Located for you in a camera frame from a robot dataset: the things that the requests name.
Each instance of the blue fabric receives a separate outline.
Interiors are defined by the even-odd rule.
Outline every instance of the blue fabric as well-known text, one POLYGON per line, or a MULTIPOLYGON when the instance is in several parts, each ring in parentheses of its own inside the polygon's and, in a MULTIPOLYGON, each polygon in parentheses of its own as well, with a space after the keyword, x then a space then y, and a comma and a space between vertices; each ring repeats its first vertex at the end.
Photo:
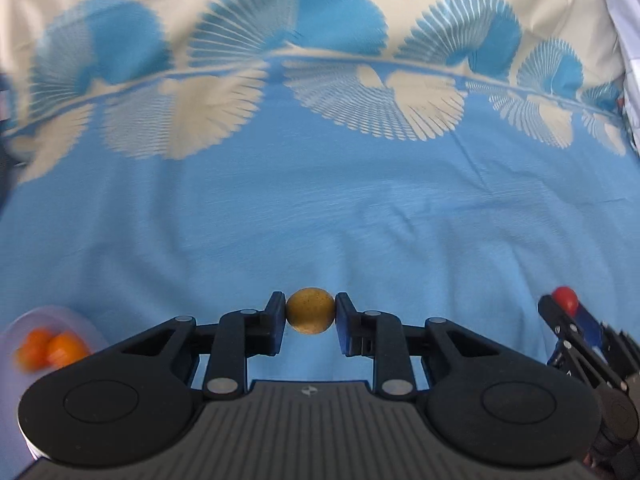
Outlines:
MULTIPOLYGON (((185 66, 137 2, 88 0, 47 29, 33 122, 8 142, 45 132, 67 144, 49 166, 36 153, 40 169, 0 218, 0 327, 62 304, 116 342, 320 286, 407 324, 449 317, 546 360, 554 337, 536 301, 566 284, 640 336, 640 169, 620 140, 615 83, 583 88, 580 60, 555 38, 512 66, 521 30, 503 0, 456 0, 486 4, 470 21, 449 16, 442 44, 425 30, 443 26, 433 13, 445 6, 425 9, 391 60, 273 53, 286 42, 382 52, 369 0, 262 1, 294 9, 239 18, 250 2, 212 0, 185 66), (307 35, 314 19, 342 33, 307 35), (119 23, 142 24, 145 41, 119 23), (448 69, 463 63, 483 77, 448 69), (85 98, 95 80, 129 85, 85 98), (200 92, 222 83, 227 94, 200 92), (213 112, 196 106, 211 96, 213 112), (206 127, 190 129, 197 118, 206 127)), ((251 359, 249 373, 369 379, 371 361, 343 358, 334 328, 287 328, 281 354, 251 359)))

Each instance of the silver screw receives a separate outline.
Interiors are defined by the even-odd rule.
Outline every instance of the silver screw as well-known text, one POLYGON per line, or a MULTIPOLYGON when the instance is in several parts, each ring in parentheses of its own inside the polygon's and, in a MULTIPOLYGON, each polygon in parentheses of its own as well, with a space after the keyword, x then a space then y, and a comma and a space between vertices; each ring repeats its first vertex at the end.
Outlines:
POLYGON ((238 383, 228 377, 217 377, 207 383, 207 390, 212 394, 232 394, 238 389, 238 383))
POLYGON ((389 379, 382 383, 382 391, 388 395, 402 396, 410 394, 414 386, 404 379, 389 379))

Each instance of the bedsheet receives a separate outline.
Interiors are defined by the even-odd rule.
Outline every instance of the bedsheet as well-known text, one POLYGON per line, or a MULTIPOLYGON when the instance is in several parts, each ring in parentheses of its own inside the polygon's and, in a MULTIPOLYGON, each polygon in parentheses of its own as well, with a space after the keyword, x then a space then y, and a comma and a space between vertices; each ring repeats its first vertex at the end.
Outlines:
MULTIPOLYGON (((26 162, 0 327, 62 304, 115 342, 320 286, 545 360, 536 301, 567 284, 640 336, 640 168, 604 0, 0 0, 0 67, 26 162)), ((333 328, 287 328, 249 364, 371 371, 333 328)))

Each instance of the red ball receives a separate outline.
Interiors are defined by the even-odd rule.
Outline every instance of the red ball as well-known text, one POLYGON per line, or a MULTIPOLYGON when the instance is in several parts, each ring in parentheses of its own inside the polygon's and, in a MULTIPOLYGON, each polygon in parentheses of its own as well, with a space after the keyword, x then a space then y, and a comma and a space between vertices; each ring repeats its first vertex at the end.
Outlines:
POLYGON ((573 317, 578 312, 580 303, 578 302, 578 295, 572 288, 559 286, 553 291, 551 297, 569 316, 573 317))

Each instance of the white plate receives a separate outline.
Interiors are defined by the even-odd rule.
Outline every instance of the white plate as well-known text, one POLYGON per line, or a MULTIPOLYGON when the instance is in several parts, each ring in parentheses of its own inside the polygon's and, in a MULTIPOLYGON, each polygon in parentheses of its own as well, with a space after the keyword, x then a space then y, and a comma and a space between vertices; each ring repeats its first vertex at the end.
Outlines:
POLYGON ((107 342, 85 318, 63 306, 41 306, 16 319, 0 335, 0 460, 10 470, 20 472, 33 457, 18 426, 17 410, 22 394, 52 368, 36 373, 20 371, 14 362, 14 352, 24 337, 34 328, 46 327, 53 332, 71 330, 94 353, 107 347, 107 342))

